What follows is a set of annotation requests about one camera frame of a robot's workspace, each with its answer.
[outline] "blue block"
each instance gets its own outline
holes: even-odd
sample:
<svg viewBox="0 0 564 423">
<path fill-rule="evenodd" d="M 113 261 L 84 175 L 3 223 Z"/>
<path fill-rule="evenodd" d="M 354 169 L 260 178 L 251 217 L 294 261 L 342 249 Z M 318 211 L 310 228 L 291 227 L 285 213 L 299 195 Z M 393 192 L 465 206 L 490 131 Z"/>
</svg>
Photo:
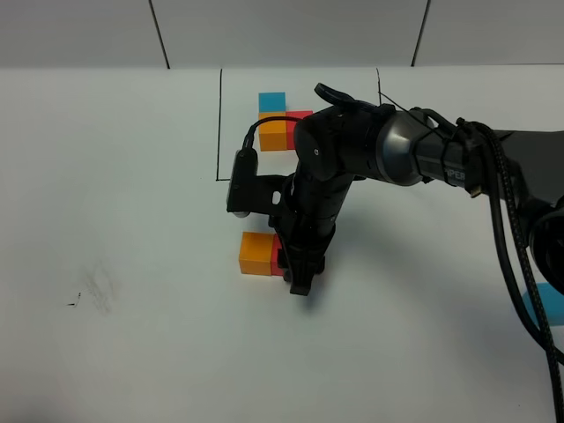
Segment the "blue block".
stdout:
<svg viewBox="0 0 564 423">
<path fill-rule="evenodd" d="M 548 324 L 551 326 L 564 325 L 564 295 L 556 291 L 552 285 L 546 282 L 537 284 L 537 289 L 540 294 L 540 299 L 543 302 L 543 307 L 545 308 Z M 527 308 L 532 321 L 538 326 L 537 317 L 532 309 L 529 292 L 523 294 L 523 302 L 525 303 L 525 308 Z"/>
<path fill-rule="evenodd" d="M 285 112 L 286 93 L 259 93 L 258 113 Z"/>
</svg>

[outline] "orange cube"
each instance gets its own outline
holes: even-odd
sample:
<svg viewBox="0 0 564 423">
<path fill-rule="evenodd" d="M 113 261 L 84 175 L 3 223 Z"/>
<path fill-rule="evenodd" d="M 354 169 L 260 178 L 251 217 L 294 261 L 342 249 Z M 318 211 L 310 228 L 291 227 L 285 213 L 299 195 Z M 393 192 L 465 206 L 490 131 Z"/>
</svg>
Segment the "orange cube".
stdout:
<svg viewBox="0 0 564 423">
<path fill-rule="evenodd" d="M 271 116 L 286 116 L 286 112 L 259 113 L 258 119 Z M 282 152 L 286 150 L 286 121 L 272 121 L 258 127 L 261 152 Z"/>
<path fill-rule="evenodd" d="M 241 273 L 270 276 L 274 234 L 243 232 L 239 266 Z"/>
<path fill-rule="evenodd" d="M 303 119 L 306 116 L 312 115 L 314 112 L 311 110 L 304 110 L 298 112 L 286 112 L 286 116 L 299 117 Z M 297 122 L 286 121 L 286 149 L 295 150 L 296 147 L 293 143 L 293 130 L 296 127 Z"/>
<path fill-rule="evenodd" d="M 278 267 L 278 253 L 283 253 L 282 243 L 278 234 L 274 235 L 274 242 L 272 243 L 272 256 L 271 256 L 271 274 L 272 276 L 284 276 L 284 271 Z"/>
</svg>

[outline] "robotic arm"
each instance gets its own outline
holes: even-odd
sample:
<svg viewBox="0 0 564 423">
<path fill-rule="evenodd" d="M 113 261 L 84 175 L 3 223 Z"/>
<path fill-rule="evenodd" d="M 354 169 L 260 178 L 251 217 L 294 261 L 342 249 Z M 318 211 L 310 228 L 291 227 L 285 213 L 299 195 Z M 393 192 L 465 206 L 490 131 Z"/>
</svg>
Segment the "robotic arm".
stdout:
<svg viewBox="0 0 564 423">
<path fill-rule="evenodd" d="M 285 269 L 291 293 L 307 295 L 313 277 L 323 271 L 335 221 L 354 181 L 411 186 L 439 180 L 472 197 L 499 191 L 492 181 L 502 174 L 487 172 L 484 125 L 463 119 L 455 125 L 430 109 L 378 107 L 322 84 L 315 92 L 331 107 L 297 123 L 295 173 L 257 176 L 252 144 L 258 122 L 236 153 L 227 198 L 227 211 L 237 216 L 269 216 L 283 246 L 278 266 Z M 489 135 L 501 141 L 507 157 L 524 246 L 547 281 L 564 294 L 564 132 Z M 273 202 L 276 192 L 279 202 Z"/>
</svg>

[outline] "white wall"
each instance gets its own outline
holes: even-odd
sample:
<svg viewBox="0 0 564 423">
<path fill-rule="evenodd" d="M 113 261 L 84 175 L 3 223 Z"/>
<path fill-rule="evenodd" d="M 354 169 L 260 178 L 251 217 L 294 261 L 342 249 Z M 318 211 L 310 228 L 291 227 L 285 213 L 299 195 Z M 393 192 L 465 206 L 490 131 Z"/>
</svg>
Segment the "white wall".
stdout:
<svg viewBox="0 0 564 423">
<path fill-rule="evenodd" d="M 417 65 L 564 63 L 561 0 L 433 0 Z"/>
<path fill-rule="evenodd" d="M 165 66 L 146 0 L 3 0 L 0 67 Z"/>
<path fill-rule="evenodd" d="M 154 0 L 173 68 L 409 65 L 426 0 Z"/>
</svg>

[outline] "white tabletop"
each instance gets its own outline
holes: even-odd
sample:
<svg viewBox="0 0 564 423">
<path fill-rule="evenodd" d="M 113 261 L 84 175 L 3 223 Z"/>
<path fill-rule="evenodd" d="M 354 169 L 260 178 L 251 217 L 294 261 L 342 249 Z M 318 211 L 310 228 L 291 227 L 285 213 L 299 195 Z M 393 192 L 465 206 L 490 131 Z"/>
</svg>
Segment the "white tabletop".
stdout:
<svg viewBox="0 0 564 423">
<path fill-rule="evenodd" d="M 405 107 L 562 127 L 564 68 L 380 71 Z M 218 70 L 0 72 L 0 417 L 553 421 L 486 198 L 356 182 L 313 297 L 239 273 L 241 232 L 266 218 L 228 215 L 216 170 L 258 92 L 319 109 L 317 81 L 378 99 L 373 69 L 224 70 L 216 169 Z"/>
</svg>

